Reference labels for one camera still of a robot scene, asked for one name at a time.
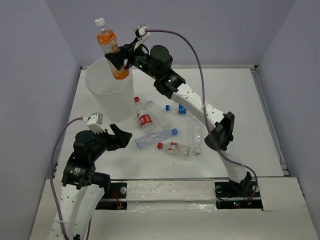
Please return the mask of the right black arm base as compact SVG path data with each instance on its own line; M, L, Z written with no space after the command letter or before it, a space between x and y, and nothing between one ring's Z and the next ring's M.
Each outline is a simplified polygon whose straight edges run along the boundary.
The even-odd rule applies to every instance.
M218 181L214 183L215 206L217 210L239 210L239 209L260 209L263 210L260 190L256 182L249 184L248 190L236 193L229 189L229 181Z

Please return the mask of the orange tea bottle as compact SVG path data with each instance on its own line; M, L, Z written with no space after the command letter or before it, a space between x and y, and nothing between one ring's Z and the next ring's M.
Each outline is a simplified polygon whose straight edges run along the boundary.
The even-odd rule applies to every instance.
M120 49L118 46L117 37L113 30L107 27L104 18L97 18L94 22L98 28L96 39L103 53L109 54L119 52ZM130 74L129 70L125 70L124 68L117 70L109 60L107 62L111 69L111 73L116 80L123 80Z

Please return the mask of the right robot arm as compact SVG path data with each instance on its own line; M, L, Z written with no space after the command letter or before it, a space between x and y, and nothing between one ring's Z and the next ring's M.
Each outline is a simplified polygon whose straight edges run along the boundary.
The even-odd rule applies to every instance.
M234 151L228 148L234 139L234 114L215 109L193 91L185 79L172 69L173 57L166 47L155 45L149 52L145 52L145 49L143 44L138 47L125 44L118 52L106 53L104 56L118 70L136 67L154 79L153 85L161 95L184 106L202 122L208 130L205 144L218 153L227 170L229 182L224 190L235 196L247 195L252 176Z

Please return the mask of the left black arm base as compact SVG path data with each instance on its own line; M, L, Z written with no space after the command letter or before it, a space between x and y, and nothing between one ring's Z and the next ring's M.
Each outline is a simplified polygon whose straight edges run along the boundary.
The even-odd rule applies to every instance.
M127 183L111 182L110 191L105 193L96 210L120 211L127 209Z

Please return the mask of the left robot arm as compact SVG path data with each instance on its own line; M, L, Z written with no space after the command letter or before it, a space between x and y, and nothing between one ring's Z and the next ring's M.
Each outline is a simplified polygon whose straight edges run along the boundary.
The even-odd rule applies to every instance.
M62 174L60 197L53 197L57 213L48 235L49 240L84 240L90 233L91 219L101 199L111 199L107 207L124 210L120 201L121 183L110 175L96 171L95 161L106 151L126 148L132 134L110 125L112 134L96 124L75 135L71 153Z

